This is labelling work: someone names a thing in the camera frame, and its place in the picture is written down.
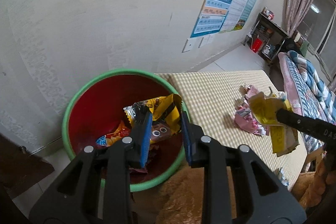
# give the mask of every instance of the snack wrapper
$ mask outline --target snack wrapper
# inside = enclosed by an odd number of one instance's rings
[[[289,187],[289,180],[285,177],[285,170],[283,167],[278,170],[278,179],[286,188]]]
[[[246,94],[241,99],[241,102],[236,110],[235,123],[242,129],[249,133],[258,136],[268,135],[268,131],[259,124],[253,117],[249,104],[247,102],[252,96],[258,94],[260,91],[253,85],[245,84],[243,86]]]
[[[116,141],[128,136],[130,132],[131,130],[127,126],[125,126],[124,121],[121,121],[115,132],[101,136],[96,140],[96,144],[109,147]]]
[[[182,99],[178,94],[170,94],[124,107],[124,111],[131,124],[134,121],[140,106],[146,105],[153,114],[152,134],[150,144],[165,140],[180,131],[180,110]]]
[[[256,120],[264,126],[269,126],[273,153],[280,157],[295,150],[299,145],[298,131],[277,121],[276,113],[279,109],[292,111],[290,102],[287,100],[287,94],[281,93],[276,96],[271,93],[266,97],[263,92],[260,92],[252,96],[248,103]]]
[[[158,144],[151,144],[149,146],[149,152],[148,152],[148,159],[146,162],[146,165],[144,168],[141,169],[136,169],[136,168],[129,168],[130,170],[130,174],[147,174],[148,170],[147,170],[147,165],[151,163],[151,161],[153,160],[153,158],[156,156],[156,154],[158,153],[160,147]]]

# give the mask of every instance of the yellow snack bag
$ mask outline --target yellow snack bag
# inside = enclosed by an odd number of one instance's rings
[[[132,106],[124,107],[124,111],[131,124],[134,126],[136,108],[146,105],[153,114],[151,144],[165,140],[180,131],[180,110],[182,98],[178,94],[156,97]]]
[[[275,94],[265,97],[264,93],[260,92],[252,96],[248,103],[255,119],[261,125],[269,126],[273,153],[277,153],[277,157],[280,157],[295,150],[299,145],[297,130],[277,121],[279,109],[292,111],[290,102],[278,98]]]

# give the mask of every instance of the wall socket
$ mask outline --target wall socket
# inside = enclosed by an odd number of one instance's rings
[[[203,37],[192,37],[188,38],[185,42],[182,52],[188,52],[194,48],[194,46],[202,41]]]

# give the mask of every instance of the ceiling light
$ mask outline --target ceiling light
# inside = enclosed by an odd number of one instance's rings
[[[315,4],[312,4],[312,5],[310,6],[310,8],[311,8],[315,13],[320,13],[319,8],[317,8],[317,6],[316,6]]]

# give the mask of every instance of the window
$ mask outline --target window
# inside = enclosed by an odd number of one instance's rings
[[[336,0],[314,0],[297,30],[309,42],[327,77],[336,74]]]

